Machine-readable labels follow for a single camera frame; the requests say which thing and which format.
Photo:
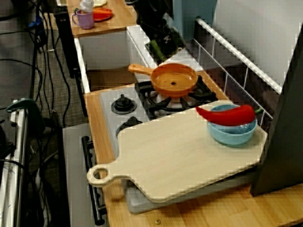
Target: black knob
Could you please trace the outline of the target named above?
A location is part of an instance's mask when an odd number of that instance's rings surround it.
[[[127,114],[131,113],[137,107],[136,103],[131,99],[121,95],[112,105],[112,111],[116,114]]]
[[[124,124],[122,124],[116,131],[116,136],[118,136],[119,132],[123,129],[126,129],[131,126],[135,126],[141,124],[143,122],[139,121],[136,117],[130,117]]]

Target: wooden cutting board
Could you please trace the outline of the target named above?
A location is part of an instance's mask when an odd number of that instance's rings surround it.
[[[222,100],[202,108],[228,103]],[[255,166],[266,138],[266,132],[257,127],[245,144],[221,144],[193,108],[121,131],[119,157],[94,166],[87,178],[96,187],[127,178],[151,201],[162,203]],[[108,173],[103,179],[94,177],[100,170]]]

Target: orange frying pan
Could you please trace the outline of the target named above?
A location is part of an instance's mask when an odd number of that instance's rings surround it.
[[[198,81],[196,72],[186,65],[163,64],[154,70],[138,64],[128,67],[130,72],[142,73],[151,77],[153,88],[160,94],[179,98],[192,91]]]

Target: black oven door handle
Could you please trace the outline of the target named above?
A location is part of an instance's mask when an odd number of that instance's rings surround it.
[[[92,149],[94,145],[92,142],[89,142],[88,136],[82,137],[82,145],[83,145],[86,171],[88,171],[90,168],[93,167],[93,164],[91,162],[92,154],[90,153],[89,150]],[[96,226],[101,226],[105,223],[105,221],[102,219],[102,215],[107,214],[106,207],[100,206],[99,204],[100,195],[98,194],[96,187],[93,187],[89,184],[89,192],[90,192],[91,204],[93,207],[95,224]]]

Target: toy chili pepper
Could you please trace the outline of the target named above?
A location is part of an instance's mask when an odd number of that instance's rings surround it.
[[[250,105],[242,105],[231,110],[225,111],[208,111],[196,107],[198,114],[209,122],[224,125],[224,126],[237,126],[242,124],[248,124],[254,121],[256,114],[260,113],[261,110],[256,112]]]

